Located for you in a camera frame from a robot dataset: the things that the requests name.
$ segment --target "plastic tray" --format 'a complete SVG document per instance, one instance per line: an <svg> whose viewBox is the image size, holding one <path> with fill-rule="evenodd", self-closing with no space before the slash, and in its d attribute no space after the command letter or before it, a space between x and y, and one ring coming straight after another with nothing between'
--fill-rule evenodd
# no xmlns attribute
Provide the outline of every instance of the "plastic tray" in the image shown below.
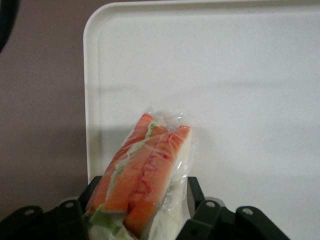
<svg viewBox="0 0 320 240"><path fill-rule="evenodd" d="M150 106L184 112L206 196L319 239L319 2L108 4L85 27L84 73L89 181Z"/></svg>

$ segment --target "black holder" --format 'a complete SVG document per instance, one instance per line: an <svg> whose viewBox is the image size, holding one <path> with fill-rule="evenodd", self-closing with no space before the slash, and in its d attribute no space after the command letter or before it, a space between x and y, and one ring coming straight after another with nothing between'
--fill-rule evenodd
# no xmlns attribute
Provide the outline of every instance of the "black holder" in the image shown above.
<svg viewBox="0 0 320 240"><path fill-rule="evenodd" d="M0 222L0 240L89 240L83 214L101 176L96 176L77 200L43 213L25 206ZM205 198L196 177L188 177L187 203L191 219L176 240L289 240L258 208L229 211L217 198Z"/></svg>

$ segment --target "packaged sandwich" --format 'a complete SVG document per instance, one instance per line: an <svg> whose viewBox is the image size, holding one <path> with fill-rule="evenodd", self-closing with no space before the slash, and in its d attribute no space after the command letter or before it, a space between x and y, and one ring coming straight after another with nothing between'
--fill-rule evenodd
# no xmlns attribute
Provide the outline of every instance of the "packaged sandwich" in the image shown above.
<svg viewBox="0 0 320 240"><path fill-rule="evenodd" d="M184 224L193 129L182 116L145 113L86 206L92 240L170 240Z"/></svg>

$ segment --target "clear plastic packaging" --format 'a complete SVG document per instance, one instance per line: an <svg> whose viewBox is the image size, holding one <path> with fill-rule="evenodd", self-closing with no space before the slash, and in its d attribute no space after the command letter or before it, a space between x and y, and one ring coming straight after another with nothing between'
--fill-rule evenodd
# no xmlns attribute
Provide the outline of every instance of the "clear plastic packaging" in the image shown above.
<svg viewBox="0 0 320 240"><path fill-rule="evenodd" d="M183 113L143 114L88 202L91 240L175 239L189 217L183 206L197 149Z"/></svg>

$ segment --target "gray wall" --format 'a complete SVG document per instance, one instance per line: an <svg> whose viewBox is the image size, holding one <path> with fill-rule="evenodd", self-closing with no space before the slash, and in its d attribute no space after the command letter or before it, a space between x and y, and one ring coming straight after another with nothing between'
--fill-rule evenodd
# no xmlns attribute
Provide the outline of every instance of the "gray wall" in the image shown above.
<svg viewBox="0 0 320 240"><path fill-rule="evenodd" d="M83 31L110 0L22 0L0 54L0 220L87 185Z"/></svg>

